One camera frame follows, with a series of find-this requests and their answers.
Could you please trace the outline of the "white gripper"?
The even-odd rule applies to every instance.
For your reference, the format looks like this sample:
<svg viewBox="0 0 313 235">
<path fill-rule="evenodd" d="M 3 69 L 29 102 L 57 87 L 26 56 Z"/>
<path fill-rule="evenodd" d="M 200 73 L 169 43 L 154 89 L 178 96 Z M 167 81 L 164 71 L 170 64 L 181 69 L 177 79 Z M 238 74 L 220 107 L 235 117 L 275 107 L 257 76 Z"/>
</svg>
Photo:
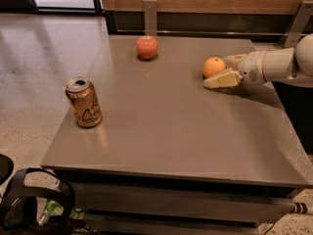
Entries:
<svg viewBox="0 0 313 235">
<path fill-rule="evenodd" d="M 264 75 L 264 61 L 266 51 L 255 51 L 248 54 L 238 54 L 223 57 L 227 68 L 224 71 L 203 81 L 208 89 L 244 85 L 264 84 L 267 79 Z"/>
</svg>

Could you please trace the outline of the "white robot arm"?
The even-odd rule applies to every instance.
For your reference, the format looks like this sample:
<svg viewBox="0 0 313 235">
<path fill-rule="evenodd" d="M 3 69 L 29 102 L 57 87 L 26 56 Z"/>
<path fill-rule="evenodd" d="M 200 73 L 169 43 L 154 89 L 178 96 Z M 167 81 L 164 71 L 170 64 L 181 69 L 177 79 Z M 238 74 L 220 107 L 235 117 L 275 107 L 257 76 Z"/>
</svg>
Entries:
<svg viewBox="0 0 313 235">
<path fill-rule="evenodd" d="M 283 82 L 298 87 L 311 87 L 313 83 L 313 35 L 303 37 L 294 47 L 261 50 L 248 54 L 226 56 L 226 65 L 203 81 L 208 89 L 238 85 Z"/>
</svg>

